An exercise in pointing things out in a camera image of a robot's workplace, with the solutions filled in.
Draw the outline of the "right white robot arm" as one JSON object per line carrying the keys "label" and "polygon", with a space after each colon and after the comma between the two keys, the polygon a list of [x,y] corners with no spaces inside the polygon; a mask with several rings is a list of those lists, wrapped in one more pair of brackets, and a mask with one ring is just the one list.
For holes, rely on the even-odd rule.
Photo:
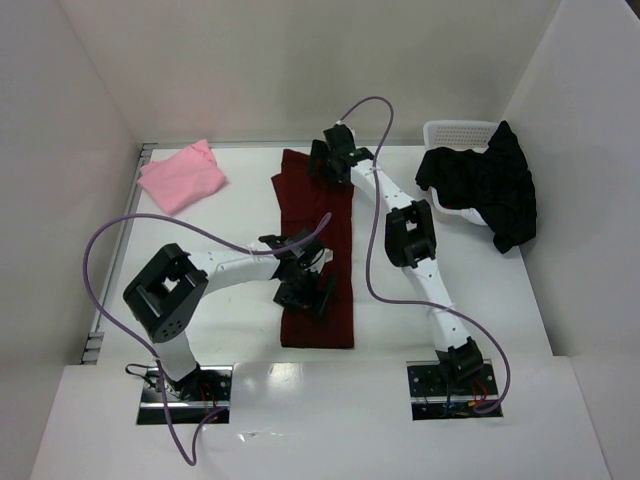
{"label": "right white robot arm", "polygon": [[455,307],[439,271],[430,204],[405,193],[377,164],[374,154],[355,143],[342,122],[312,142],[308,173],[334,185],[351,185],[385,215],[384,249],[418,299],[431,308],[440,375],[450,391],[461,391],[483,368],[482,353]]}

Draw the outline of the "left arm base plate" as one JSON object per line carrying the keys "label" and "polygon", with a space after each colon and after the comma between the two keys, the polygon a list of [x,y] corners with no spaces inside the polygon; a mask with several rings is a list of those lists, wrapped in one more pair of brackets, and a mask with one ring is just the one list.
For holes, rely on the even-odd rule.
{"label": "left arm base plate", "polygon": [[[157,368],[142,369],[141,364],[129,364],[125,371],[143,381],[136,424],[165,425]],[[176,391],[166,380],[167,404],[172,422],[177,425],[197,425],[214,412],[208,423],[227,424],[231,409],[232,378],[232,366],[202,366],[196,384],[190,383]]]}

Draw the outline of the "dark red t shirt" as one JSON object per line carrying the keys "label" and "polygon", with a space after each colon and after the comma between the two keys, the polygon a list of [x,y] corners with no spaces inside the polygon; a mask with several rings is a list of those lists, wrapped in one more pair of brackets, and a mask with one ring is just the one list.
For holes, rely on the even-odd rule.
{"label": "dark red t shirt", "polygon": [[318,287],[325,289],[334,280],[326,310],[318,316],[308,309],[284,311],[280,342],[283,347],[312,349],[352,349],[354,340],[352,288],[352,206],[354,188],[332,185],[307,174],[309,156],[286,149],[280,172],[272,185],[281,211],[281,233],[287,237],[304,229],[314,230],[327,213],[328,225],[318,240],[329,261],[312,260],[312,271],[320,275]]}

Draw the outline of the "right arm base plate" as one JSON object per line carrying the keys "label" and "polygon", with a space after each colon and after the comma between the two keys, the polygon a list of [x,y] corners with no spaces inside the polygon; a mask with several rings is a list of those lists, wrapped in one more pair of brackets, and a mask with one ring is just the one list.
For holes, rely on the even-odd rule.
{"label": "right arm base plate", "polygon": [[406,371],[414,421],[503,416],[500,407],[489,413],[477,412],[491,407],[500,396],[489,360],[470,380],[453,386],[447,384],[435,361],[409,362]]}

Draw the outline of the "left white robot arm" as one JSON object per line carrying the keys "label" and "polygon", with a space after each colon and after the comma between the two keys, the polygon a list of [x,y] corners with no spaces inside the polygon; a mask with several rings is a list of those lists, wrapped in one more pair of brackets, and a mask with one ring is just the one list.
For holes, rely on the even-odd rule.
{"label": "left white robot arm", "polygon": [[318,238],[288,247],[310,234],[264,235],[268,255],[235,250],[190,254],[179,245],[163,246],[129,283],[123,299],[143,326],[160,359],[165,383],[180,399],[190,399],[204,382],[186,334],[201,299],[215,291],[252,281],[277,280],[273,301],[287,313],[321,319],[328,310],[336,276],[322,278],[333,251]]}

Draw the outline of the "black t shirt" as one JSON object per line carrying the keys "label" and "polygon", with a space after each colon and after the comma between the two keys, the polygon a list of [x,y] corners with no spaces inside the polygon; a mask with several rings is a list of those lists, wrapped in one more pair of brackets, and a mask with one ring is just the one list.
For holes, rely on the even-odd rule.
{"label": "black t shirt", "polygon": [[416,174],[421,190],[436,190],[445,207],[473,208],[493,232],[502,254],[536,236],[536,192],[524,152],[501,121],[483,153],[438,147],[427,151]]}

